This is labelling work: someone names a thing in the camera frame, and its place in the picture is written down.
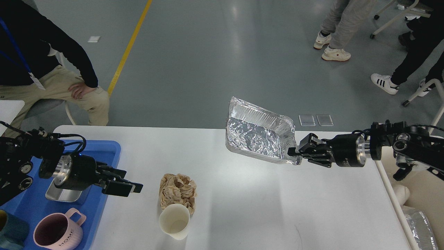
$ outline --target blue tray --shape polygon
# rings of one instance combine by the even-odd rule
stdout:
[[[66,147],[66,149],[70,151],[75,149],[76,146],[77,145],[71,145]],[[87,141],[87,146],[82,154],[89,155],[96,161],[105,162],[116,168],[119,163],[120,150],[120,144],[115,141]],[[93,185],[82,205],[74,202],[56,202],[47,200],[45,193],[51,184],[52,178],[39,178],[38,170],[41,161],[41,159],[35,157],[32,159],[34,168],[28,174],[34,179],[31,187],[5,203],[3,206],[0,206],[0,209],[21,218],[29,224],[29,234],[24,242],[24,250],[42,250],[46,248],[37,246],[32,238],[34,229],[39,221],[49,214],[66,213],[70,208],[75,207],[87,217],[82,225],[82,241],[75,249],[89,249],[94,240],[108,196],[102,194],[102,189],[100,187]],[[78,217],[75,215],[72,218],[76,221]]]

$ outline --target crumpled brown paper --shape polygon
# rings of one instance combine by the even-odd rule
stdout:
[[[179,203],[193,214],[196,196],[196,183],[186,175],[166,173],[160,180],[159,199],[162,210],[168,205]]]

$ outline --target khaki pants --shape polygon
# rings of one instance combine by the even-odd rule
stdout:
[[[109,96],[108,92],[98,87],[96,90],[86,94],[82,99],[71,97],[68,88],[83,79],[62,66],[57,66],[51,72],[39,79],[46,90],[39,89],[37,85],[5,86],[0,85],[0,100],[23,100],[25,106],[12,121],[11,125],[20,128],[23,119],[29,109],[40,99],[61,99],[78,105],[88,112],[89,125],[105,126],[108,123]],[[5,136],[16,137],[19,133],[7,129]]]

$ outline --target white sneaker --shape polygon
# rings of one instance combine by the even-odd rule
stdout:
[[[418,91],[422,86],[424,86],[424,84],[425,84],[425,78],[419,82],[419,87],[416,91]],[[423,97],[423,96],[427,95],[430,90],[432,90],[432,89],[426,88],[421,93],[419,93],[418,96]]]
[[[322,54],[322,59],[326,61],[347,61],[350,59],[351,55],[344,49],[338,49],[338,48],[330,48],[328,46],[324,53]]]
[[[323,35],[321,35],[321,32],[319,32],[317,34],[316,41],[314,42],[313,48],[321,49],[324,45],[329,44],[331,39],[332,39],[331,34],[329,34],[328,36],[323,36]]]
[[[370,78],[372,79],[372,82],[376,84],[376,86],[380,87],[391,95],[396,94],[399,90],[399,85],[392,83],[392,80],[390,79],[392,76],[372,74]]]

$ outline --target gray floor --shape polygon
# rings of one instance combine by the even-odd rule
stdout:
[[[36,2],[85,48],[107,89],[146,1]],[[400,104],[442,44],[397,95],[370,81],[372,73],[391,74],[406,55],[397,42],[407,31],[403,20],[369,38],[399,12],[393,6],[374,21],[387,2],[377,3],[346,47],[350,61],[327,62],[312,46],[331,0],[153,0],[111,96],[109,125],[223,129],[232,96],[293,118],[297,130],[352,131],[386,119],[430,124],[440,106],[437,91],[407,108]],[[102,37],[91,44],[89,36]],[[86,124],[85,112],[71,108]],[[300,114],[330,114],[334,126],[302,127]],[[61,105],[25,120],[23,128],[69,123]]]

